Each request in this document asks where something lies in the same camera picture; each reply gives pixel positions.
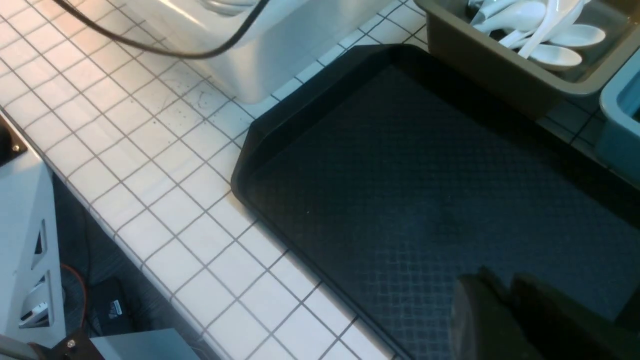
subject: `black wire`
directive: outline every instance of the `black wire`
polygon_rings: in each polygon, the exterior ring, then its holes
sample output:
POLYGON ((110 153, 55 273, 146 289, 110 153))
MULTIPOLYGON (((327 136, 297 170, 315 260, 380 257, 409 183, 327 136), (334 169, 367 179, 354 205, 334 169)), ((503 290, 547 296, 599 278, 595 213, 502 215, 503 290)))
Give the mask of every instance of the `black wire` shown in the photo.
POLYGON ((120 42, 125 45, 129 45, 131 47, 135 47, 139 50, 148 51, 150 53, 164 55, 164 56, 172 56, 174 58, 182 58, 187 60, 202 60, 213 58, 218 56, 225 51, 231 49, 234 45, 240 41, 240 39, 244 36, 244 34, 249 30, 255 19, 260 15, 264 7, 267 5, 269 0, 259 0, 255 5, 255 8, 249 13, 249 16, 244 20, 244 22, 240 25, 236 33, 234 33, 226 42, 222 43, 219 47, 206 51, 204 53, 182 53, 180 51, 171 51, 166 49, 161 49, 159 47, 154 47, 147 44, 142 44, 141 42, 137 42, 131 40, 129 38, 125 38, 116 33, 112 33, 111 31, 103 28, 102 26, 96 24, 94 21, 86 17, 83 13, 78 11, 75 6, 71 5, 67 2, 67 0, 53 0, 56 4, 60 5, 66 12, 71 14, 71 16, 75 17, 77 20, 82 22, 84 25, 87 25, 89 28, 97 31, 101 35, 108 37, 109 39, 120 42))

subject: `textured tray surface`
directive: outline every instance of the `textured tray surface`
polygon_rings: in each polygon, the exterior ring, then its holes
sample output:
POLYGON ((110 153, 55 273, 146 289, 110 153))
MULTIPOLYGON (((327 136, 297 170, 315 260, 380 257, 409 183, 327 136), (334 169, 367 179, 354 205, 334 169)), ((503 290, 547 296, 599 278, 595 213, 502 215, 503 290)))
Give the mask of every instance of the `textured tray surface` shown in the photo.
POLYGON ((389 67, 243 189, 253 208, 416 359, 448 359, 452 286, 525 271, 612 318, 640 232, 534 142, 485 128, 389 67))

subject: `plastic container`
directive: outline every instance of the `plastic container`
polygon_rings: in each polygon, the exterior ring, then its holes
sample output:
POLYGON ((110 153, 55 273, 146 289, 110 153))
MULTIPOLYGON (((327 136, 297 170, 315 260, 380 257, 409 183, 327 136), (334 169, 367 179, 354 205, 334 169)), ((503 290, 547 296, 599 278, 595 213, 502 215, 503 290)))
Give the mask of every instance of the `plastic container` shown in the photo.
POLYGON ((598 26, 607 38, 580 51, 579 66, 549 72, 469 25, 467 1, 415 0, 427 12, 429 51, 532 119, 546 115, 563 96, 600 91, 640 45, 637 0, 594 0, 576 23, 598 26))
MULTIPOLYGON (((389 2, 271 0, 236 46, 221 56, 194 63, 229 95, 259 102, 389 2)), ((228 17, 206 10, 199 0, 128 0, 128 5, 181 51, 220 45, 250 12, 228 17)))
POLYGON ((600 107, 608 121, 596 143, 596 155, 640 184, 640 51, 604 87, 600 107))

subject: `white tile countertop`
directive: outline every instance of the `white tile countertop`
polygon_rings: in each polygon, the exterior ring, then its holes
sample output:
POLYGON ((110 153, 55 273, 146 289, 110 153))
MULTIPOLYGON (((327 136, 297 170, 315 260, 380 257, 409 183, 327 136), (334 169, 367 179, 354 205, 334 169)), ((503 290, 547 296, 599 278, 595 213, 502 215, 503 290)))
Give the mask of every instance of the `white tile countertop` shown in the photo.
MULTIPOLYGON (((124 0, 71 0, 149 44, 124 0)), ((0 106, 120 248, 227 359, 391 359, 230 192, 251 122, 355 44, 426 45, 412 0, 390 6, 259 104, 189 63, 85 28, 51 0, 0 1, 0 106)), ((539 123, 593 157, 595 98, 539 123)))

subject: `black plastic tray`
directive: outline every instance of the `black plastic tray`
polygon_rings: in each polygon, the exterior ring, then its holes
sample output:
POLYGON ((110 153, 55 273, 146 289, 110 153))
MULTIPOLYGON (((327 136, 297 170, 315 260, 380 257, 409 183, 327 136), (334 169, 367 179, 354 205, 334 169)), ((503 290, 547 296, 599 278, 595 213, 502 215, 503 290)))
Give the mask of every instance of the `black plastic tray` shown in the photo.
POLYGON ((449 358, 480 265, 608 318, 640 280, 633 187, 412 46, 356 47, 256 120, 232 189, 402 358, 449 358))

